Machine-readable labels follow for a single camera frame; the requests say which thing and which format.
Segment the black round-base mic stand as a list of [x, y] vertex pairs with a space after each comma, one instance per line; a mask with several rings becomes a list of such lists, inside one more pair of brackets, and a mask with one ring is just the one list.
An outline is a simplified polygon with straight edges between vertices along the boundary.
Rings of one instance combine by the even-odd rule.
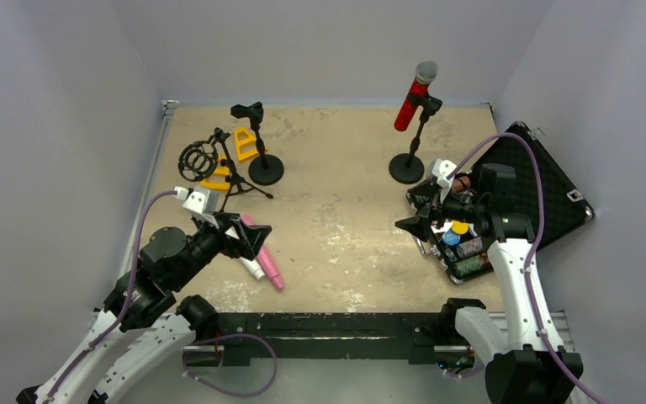
[[442, 100], [427, 95], [420, 100], [419, 107], [422, 112], [419, 117], [419, 125], [415, 137], [410, 142], [410, 149], [407, 153], [401, 153], [393, 157], [389, 162], [389, 173], [391, 177], [402, 184], [413, 184], [421, 180], [425, 173], [422, 160], [416, 156], [421, 143], [421, 132], [427, 121], [436, 114], [442, 107]]

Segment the red glitter microphone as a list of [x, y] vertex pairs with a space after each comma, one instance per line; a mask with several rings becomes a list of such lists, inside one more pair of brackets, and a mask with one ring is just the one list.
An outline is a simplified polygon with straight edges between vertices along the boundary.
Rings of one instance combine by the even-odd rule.
[[415, 70], [415, 78], [405, 96], [405, 101], [394, 121], [394, 128], [399, 132], [408, 129], [419, 105], [420, 100], [428, 95], [428, 88], [437, 78], [438, 65], [435, 61], [421, 61]]

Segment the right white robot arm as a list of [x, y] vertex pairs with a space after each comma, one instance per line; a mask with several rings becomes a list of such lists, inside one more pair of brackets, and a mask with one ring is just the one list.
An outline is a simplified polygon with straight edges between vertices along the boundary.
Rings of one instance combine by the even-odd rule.
[[484, 386], [493, 403], [565, 403], [584, 370], [554, 325], [537, 276], [538, 232], [514, 202], [512, 167], [485, 164], [474, 194], [453, 191], [456, 164], [437, 159], [427, 181], [435, 189], [431, 203], [415, 216], [396, 222], [414, 237], [432, 236], [433, 221], [472, 224], [481, 237], [498, 279], [506, 308], [506, 330], [489, 312], [466, 303], [453, 311], [453, 330], [463, 337], [483, 365]]

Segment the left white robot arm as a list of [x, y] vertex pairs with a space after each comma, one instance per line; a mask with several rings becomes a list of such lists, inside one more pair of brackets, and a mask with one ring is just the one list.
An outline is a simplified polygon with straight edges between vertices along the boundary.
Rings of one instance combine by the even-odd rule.
[[191, 343], [221, 344], [246, 337], [225, 335], [220, 315], [202, 296], [175, 294], [219, 255], [253, 259], [271, 226], [249, 225], [238, 214], [215, 213], [186, 234], [163, 227], [138, 251], [135, 266], [105, 298], [86, 338], [41, 385], [21, 390], [18, 403], [119, 403], [164, 359]]

